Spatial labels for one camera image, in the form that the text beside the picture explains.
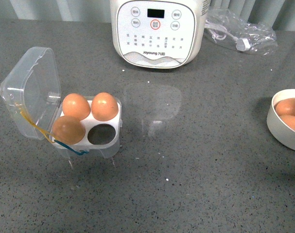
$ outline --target power cord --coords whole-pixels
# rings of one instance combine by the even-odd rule
[[[212,38],[216,40],[224,40],[227,36],[230,36],[236,42],[236,49],[238,51],[244,52],[251,48],[247,38],[238,38],[234,36],[228,32],[226,27],[223,25],[211,23],[210,21],[206,20],[205,29],[207,29],[211,33]]]

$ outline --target countertop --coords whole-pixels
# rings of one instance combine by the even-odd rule
[[[22,136],[0,97],[0,232],[295,232],[295,151],[269,132],[272,96],[295,88],[295,32],[273,55],[203,39],[185,66],[116,53],[110,24],[0,19],[0,83],[50,47],[62,89],[122,103],[111,159],[61,157]]]

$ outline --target plug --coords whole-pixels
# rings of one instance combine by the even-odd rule
[[[251,48],[251,45],[247,38],[239,38],[236,42],[236,48],[238,51],[248,51]]]

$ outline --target hinged lid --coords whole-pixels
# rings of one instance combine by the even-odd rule
[[[38,127],[51,129],[61,100],[53,50],[42,47],[27,50],[1,83],[0,95],[21,134],[42,140],[42,133],[25,120],[20,111],[26,111]]]

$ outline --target brown egg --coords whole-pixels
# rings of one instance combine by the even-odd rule
[[[278,116],[292,115],[295,116],[295,98],[289,98],[280,101],[276,105],[276,113]]]
[[[90,105],[86,98],[80,94],[67,95],[62,104],[64,115],[72,116],[79,120],[85,119],[90,114]]]
[[[287,126],[295,131],[295,116],[282,115],[280,118]]]
[[[92,101],[91,112],[99,121],[111,120],[118,114],[117,101],[111,94],[99,93]]]
[[[55,139],[68,145],[80,142],[85,136],[84,125],[73,116],[61,116],[52,126]]]

